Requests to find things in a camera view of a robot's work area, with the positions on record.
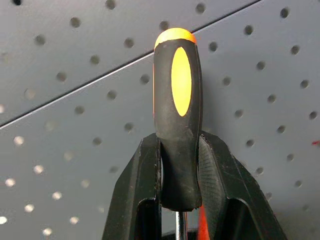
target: black rubber grip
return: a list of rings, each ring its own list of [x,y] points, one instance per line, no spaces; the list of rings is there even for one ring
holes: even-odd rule
[[[185,104],[184,108],[178,109],[177,91],[183,91],[184,88],[172,89],[173,81],[177,81],[172,79],[172,74],[175,71],[177,75],[177,72],[183,70],[183,63],[179,63],[184,55],[181,55],[181,48],[189,63],[189,70],[186,71],[190,72],[191,91],[190,95],[186,91],[186,96],[190,96],[187,107]],[[180,52],[180,57],[176,55],[177,51]],[[163,164],[161,204],[172,211],[192,211],[202,205],[197,178],[202,124],[202,74],[194,42],[174,39],[156,46],[153,60],[153,101],[154,124],[156,135],[161,141]]]

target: gray metal panel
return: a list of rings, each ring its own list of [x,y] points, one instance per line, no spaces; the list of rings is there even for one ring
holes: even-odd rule
[[[195,30],[254,1],[107,2],[0,1],[0,125],[151,51],[162,21]]]
[[[285,7],[288,16],[282,18]],[[320,128],[319,117],[309,115],[320,111],[319,11],[317,0],[265,0],[196,33],[203,128],[226,141],[256,175],[293,240],[320,239],[319,148],[312,145]],[[247,25],[253,26],[251,35],[244,34]],[[211,42],[217,44],[214,52]],[[292,54],[295,45],[299,52]],[[140,81],[144,74],[152,76],[152,61],[150,54],[0,128],[3,239],[39,239],[48,227],[50,239],[100,238],[120,172],[140,139],[154,131],[152,84]],[[260,61],[265,62],[262,70],[257,69]],[[303,80],[308,87],[302,88]],[[110,90],[117,92],[114,100],[107,98]],[[273,103],[270,95],[276,96]],[[84,107],[82,114],[75,113],[77,106]],[[133,123],[129,132],[127,123]],[[285,126],[283,133],[277,132],[279,126]],[[16,136],[24,137],[22,145],[14,144]],[[93,145],[96,137],[101,145]],[[67,151],[73,155],[66,160]],[[36,165],[44,168],[39,175],[33,172]],[[7,178],[16,184],[5,186]],[[61,199],[52,199],[55,191]],[[29,203],[34,210],[24,212]],[[173,230],[170,213],[165,215],[164,230]],[[76,225],[69,223],[72,216],[79,218]]]

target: screwdriver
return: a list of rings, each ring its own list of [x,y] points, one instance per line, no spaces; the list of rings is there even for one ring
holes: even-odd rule
[[[153,118],[161,142],[160,202],[176,212],[176,239],[188,237],[187,214],[202,205],[198,184],[202,74],[196,38],[183,28],[159,35],[153,57]]]

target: pegboard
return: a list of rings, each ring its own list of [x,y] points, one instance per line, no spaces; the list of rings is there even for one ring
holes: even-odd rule
[[[203,130],[256,177],[289,239],[319,239],[320,2],[107,2],[0,3],[1,239],[101,238],[115,182],[154,132],[148,51],[163,20],[199,29]]]

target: metal screwdriver shaft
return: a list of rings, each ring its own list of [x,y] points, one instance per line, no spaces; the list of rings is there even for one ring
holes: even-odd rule
[[[175,212],[175,228],[176,240],[188,240],[188,221],[186,212]]]

